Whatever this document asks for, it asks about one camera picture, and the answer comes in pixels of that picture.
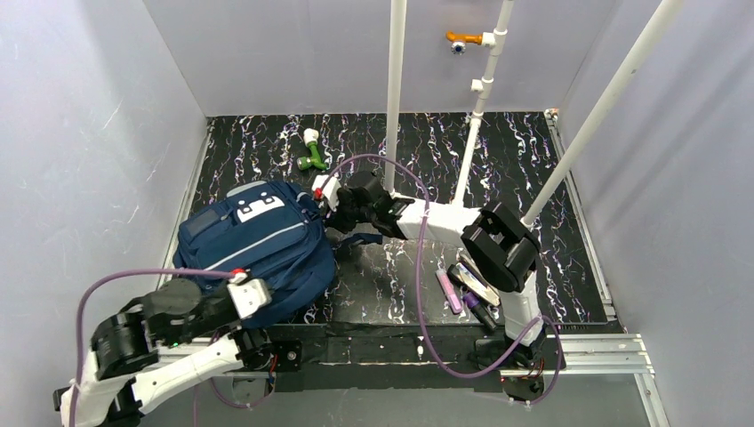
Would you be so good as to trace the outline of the navy blue student backpack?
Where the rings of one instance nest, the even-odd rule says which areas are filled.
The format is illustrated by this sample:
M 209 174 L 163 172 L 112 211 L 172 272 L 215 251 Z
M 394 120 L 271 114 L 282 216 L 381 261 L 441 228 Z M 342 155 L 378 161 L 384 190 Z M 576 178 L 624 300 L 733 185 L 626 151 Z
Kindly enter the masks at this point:
M 273 326 L 308 308 L 333 284 L 340 246 L 379 244 L 356 233 L 331 242 L 313 197 L 295 183 L 253 181 L 182 222 L 172 264 L 178 269 L 246 270 L 267 283 L 269 304 L 243 321 Z

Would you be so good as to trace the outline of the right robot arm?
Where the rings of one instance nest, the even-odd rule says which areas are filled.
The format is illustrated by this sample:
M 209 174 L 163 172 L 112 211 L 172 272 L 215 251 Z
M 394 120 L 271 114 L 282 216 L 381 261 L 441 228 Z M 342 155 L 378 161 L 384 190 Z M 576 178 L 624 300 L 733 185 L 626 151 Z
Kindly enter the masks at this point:
M 464 248 L 475 265 L 473 275 L 498 292 L 506 335 L 521 340 L 520 350 L 541 348 L 536 286 L 540 245 L 502 203 L 467 208 L 391 194 L 370 172 L 356 173 L 345 185 L 318 175 L 312 190 L 315 199 L 327 205 L 326 226 L 342 233 L 368 223 L 386 238 L 424 238 Z

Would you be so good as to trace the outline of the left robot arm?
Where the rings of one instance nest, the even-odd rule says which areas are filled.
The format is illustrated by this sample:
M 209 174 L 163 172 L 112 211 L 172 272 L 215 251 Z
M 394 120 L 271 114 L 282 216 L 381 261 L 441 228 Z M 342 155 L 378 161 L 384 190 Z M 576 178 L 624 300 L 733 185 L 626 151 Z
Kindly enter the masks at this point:
M 137 426 L 175 395 L 252 367 L 240 324 L 270 302 L 265 281 L 241 274 L 210 295 L 178 278 L 132 300 L 97 326 L 70 386 L 54 392 L 62 425 Z

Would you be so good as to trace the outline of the green white pipe fitting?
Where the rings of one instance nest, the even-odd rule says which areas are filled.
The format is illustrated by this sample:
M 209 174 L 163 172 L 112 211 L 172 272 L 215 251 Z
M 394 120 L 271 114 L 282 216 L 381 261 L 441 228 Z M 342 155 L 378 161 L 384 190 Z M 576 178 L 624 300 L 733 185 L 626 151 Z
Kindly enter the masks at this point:
M 299 157 L 296 160 L 296 165 L 300 171 L 308 170 L 311 168 L 326 171 L 328 166 L 322 159 L 318 148 L 317 142 L 319 138 L 319 132 L 313 128 L 306 128 L 303 132 L 303 142 L 309 150 L 307 157 Z

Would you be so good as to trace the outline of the pink highlighter pen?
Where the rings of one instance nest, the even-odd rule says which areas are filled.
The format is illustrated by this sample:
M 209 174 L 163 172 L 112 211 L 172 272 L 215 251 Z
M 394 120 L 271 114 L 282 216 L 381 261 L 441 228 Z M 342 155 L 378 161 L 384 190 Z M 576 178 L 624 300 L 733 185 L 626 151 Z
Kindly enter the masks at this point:
M 449 275 L 442 269 L 437 270 L 435 275 L 438 284 L 441 286 L 450 311 L 454 315 L 460 315 L 463 312 L 463 304 Z

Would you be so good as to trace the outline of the transparent pencil case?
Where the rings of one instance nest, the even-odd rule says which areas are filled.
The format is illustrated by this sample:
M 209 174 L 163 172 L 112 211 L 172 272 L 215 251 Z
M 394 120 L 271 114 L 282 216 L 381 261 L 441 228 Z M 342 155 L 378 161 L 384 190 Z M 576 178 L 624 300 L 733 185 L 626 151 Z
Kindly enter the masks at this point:
M 501 299 L 498 293 L 488 284 L 478 271 L 476 264 L 465 253 L 460 253 L 457 257 L 457 269 L 461 280 L 467 288 L 477 297 L 493 307 L 499 307 Z

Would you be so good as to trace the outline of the black marker pen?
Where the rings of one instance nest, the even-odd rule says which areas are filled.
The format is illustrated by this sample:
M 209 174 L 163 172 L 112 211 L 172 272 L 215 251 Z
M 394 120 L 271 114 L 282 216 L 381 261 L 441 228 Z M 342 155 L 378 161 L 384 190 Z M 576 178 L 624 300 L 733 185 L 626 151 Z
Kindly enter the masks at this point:
M 500 303 L 499 296 L 462 264 L 452 264 L 447 269 L 447 274 L 451 283 L 461 291 L 461 298 L 471 313 L 488 333 L 494 333 L 498 326 L 488 307 L 496 307 Z

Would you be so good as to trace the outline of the orange tap on pipe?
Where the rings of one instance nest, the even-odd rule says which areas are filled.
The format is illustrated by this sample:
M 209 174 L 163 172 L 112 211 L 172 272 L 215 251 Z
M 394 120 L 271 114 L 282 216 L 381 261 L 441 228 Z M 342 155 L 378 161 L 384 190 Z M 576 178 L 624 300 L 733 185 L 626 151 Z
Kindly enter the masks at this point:
M 463 54 L 468 44 L 481 45 L 484 41 L 482 34 L 455 33 L 452 31 L 447 31 L 445 38 L 450 43 L 450 48 L 454 55 Z

